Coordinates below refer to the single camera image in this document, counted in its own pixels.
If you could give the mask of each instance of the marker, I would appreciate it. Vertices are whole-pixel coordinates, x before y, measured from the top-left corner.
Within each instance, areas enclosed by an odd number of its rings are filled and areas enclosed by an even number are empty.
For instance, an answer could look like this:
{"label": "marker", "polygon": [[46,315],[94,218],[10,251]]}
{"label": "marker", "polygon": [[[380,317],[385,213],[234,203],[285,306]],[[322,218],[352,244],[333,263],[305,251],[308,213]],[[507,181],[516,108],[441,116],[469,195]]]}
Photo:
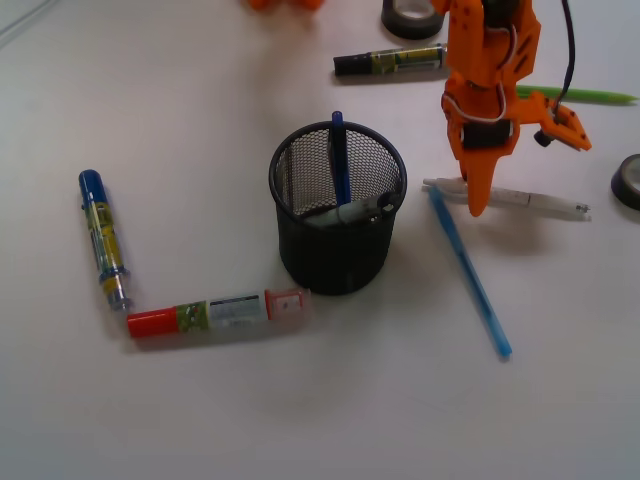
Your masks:
{"label": "marker", "polygon": [[[377,52],[334,57],[336,77],[347,75],[385,75],[412,70],[437,70],[443,68],[447,58],[447,44],[430,45],[422,48],[396,48]],[[549,98],[560,95],[562,88],[536,85],[516,85],[520,98],[528,98],[532,92],[541,92]],[[581,90],[570,88],[565,101],[600,103],[604,105],[626,105],[638,97],[625,93],[601,90]]]}
{"label": "marker", "polygon": [[438,187],[429,188],[429,198],[431,199],[433,208],[438,215],[438,220],[440,220],[442,228],[447,234],[447,237],[449,237],[449,242],[451,243],[451,247],[453,248],[456,257],[458,257],[460,266],[469,281],[469,286],[476,297],[482,316],[487,323],[487,329],[491,334],[494,346],[502,357],[507,358],[512,352],[509,340],[507,340],[507,336],[502,330],[500,321],[498,320],[496,313],[493,311],[493,307],[491,307],[487,293],[484,291],[482,283],[480,283],[480,279],[478,278],[478,274],[473,268],[473,264],[471,263],[471,259],[464,248],[464,244],[462,243],[456,224],[453,222],[453,218],[451,218],[451,214],[442,199],[442,193]]}
{"label": "marker", "polygon": [[377,197],[364,198],[333,208],[320,215],[313,215],[305,222],[316,227],[328,228],[372,222],[393,213],[398,195],[387,192]]}
{"label": "marker", "polygon": [[[457,198],[467,198],[467,184],[461,180],[452,178],[425,178],[422,183],[430,187],[438,187],[445,196],[455,196]],[[584,203],[572,202],[564,198],[540,193],[525,193],[506,188],[492,188],[490,194],[491,202],[498,202],[508,205],[517,205],[524,208],[534,208],[549,212],[565,213],[568,215],[591,220],[589,212],[591,207]]]}
{"label": "marker", "polygon": [[127,317],[132,338],[144,338],[191,331],[252,327],[297,318],[308,306],[302,289],[265,290],[237,297],[225,297],[175,307],[136,313]]}
{"label": "marker", "polygon": [[95,170],[85,170],[78,180],[82,193],[82,209],[87,218],[98,267],[98,281],[111,310],[126,311],[132,304],[131,298],[127,295],[129,271],[122,261],[102,178]]}
{"label": "marker", "polygon": [[442,68],[447,56],[447,45],[437,44],[424,48],[395,48],[361,55],[335,57],[336,77],[345,75],[384,75],[403,70]]}
{"label": "marker", "polygon": [[351,182],[347,149],[347,129],[342,112],[333,112],[329,130],[329,164],[338,207],[351,202]]}

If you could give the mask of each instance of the white pen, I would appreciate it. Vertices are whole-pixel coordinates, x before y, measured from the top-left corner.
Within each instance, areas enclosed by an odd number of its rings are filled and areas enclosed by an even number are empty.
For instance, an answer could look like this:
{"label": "white pen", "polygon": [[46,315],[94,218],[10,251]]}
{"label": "white pen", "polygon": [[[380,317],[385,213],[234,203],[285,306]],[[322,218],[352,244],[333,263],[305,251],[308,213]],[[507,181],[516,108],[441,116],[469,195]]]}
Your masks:
{"label": "white pen", "polygon": [[[443,194],[448,196],[455,196],[457,198],[467,197],[467,184],[461,179],[456,180],[452,178],[425,178],[422,182],[427,186],[438,187]],[[572,202],[563,198],[554,197],[551,195],[543,195],[540,193],[525,193],[518,192],[517,190],[508,190],[506,188],[492,188],[491,196],[489,197],[492,202],[500,202],[509,205],[518,205],[525,208],[535,208],[538,210],[546,210],[551,212],[560,212],[589,220],[591,217],[588,215],[591,207],[584,203]]]}

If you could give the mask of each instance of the black marker cap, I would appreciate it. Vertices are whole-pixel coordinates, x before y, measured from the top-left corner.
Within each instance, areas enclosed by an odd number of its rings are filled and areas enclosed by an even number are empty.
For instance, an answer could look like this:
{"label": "black marker cap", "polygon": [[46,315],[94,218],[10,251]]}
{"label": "black marker cap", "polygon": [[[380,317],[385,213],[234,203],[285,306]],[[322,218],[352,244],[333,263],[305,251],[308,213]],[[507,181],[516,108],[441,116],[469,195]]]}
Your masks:
{"label": "black marker cap", "polygon": [[371,75],[371,52],[362,55],[348,55],[346,57],[334,57],[333,65],[336,77],[344,75]]}

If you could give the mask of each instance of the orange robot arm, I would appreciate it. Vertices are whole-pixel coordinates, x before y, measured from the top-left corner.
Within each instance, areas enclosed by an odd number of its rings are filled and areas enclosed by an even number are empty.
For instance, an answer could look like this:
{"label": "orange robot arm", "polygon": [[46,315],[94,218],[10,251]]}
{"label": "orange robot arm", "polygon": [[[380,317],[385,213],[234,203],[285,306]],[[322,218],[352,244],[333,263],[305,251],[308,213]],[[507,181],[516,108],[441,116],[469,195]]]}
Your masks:
{"label": "orange robot arm", "polygon": [[540,23],[532,0],[432,0],[449,12],[447,65],[452,74],[442,96],[447,135],[479,216],[489,203],[496,163],[511,155],[520,125],[540,124],[541,144],[552,139],[588,150],[591,143],[576,114],[540,93],[520,100],[516,83],[533,72]]}

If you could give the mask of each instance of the white wire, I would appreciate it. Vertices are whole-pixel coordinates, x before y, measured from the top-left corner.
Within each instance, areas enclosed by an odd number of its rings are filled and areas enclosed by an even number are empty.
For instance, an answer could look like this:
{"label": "white wire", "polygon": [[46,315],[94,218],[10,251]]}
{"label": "white wire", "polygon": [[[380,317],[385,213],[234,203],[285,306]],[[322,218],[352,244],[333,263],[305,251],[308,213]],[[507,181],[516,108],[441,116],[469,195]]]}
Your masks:
{"label": "white wire", "polygon": [[[489,28],[489,27],[487,27],[487,31],[489,31],[489,32],[506,32],[506,33],[508,33],[510,35],[511,47],[510,47],[509,52],[507,54],[506,60],[503,62],[502,67],[505,67],[505,66],[509,65],[513,61],[513,58],[516,55],[516,48],[518,46],[518,32],[516,31],[516,27],[514,25],[511,25],[511,31],[509,31],[508,28]],[[442,96],[442,99],[448,101],[451,104],[451,106],[455,109],[455,111],[458,112],[458,114],[462,118],[464,118],[466,120],[469,120],[470,122],[492,124],[492,123],[498,123],[507,114],[507,97],[506,97],[506,95],[504,93],[504,86],[502,85],[502,82],[500,82],[498,84],[498,95],[500,96],[500,105],[501,105],[502,108],[500,110],[500,115],[498,115],[496,118],[475,117],[473,115],[469,115],[467,113],[464,113],[462,111],[462,109],[460,108],[460,105],[458,105],[458,102],[456,102],[456,100],[448,93],[445,93]]]}
{"label": "white wire", "polygon": [[502,110],[500,111],[500,115],[498,115],[496,118],[474,117],[473,115],[464,113],[460,108],[460,105],[458,105],[458,102],[456,102],[455,99],[448,93],[445,93],[442,96],[442,99],[447,100],[449,103],[451,103],[451,106],[456,110],[456,112],[458,112],[461,117],[469,120],[470,122],[490,124],[498,123],[507,114],[507,98],[504,94],[504,87],[502,86],[502,82],[498,84],[498,95],[500,96],[500,105],[502,106]]}

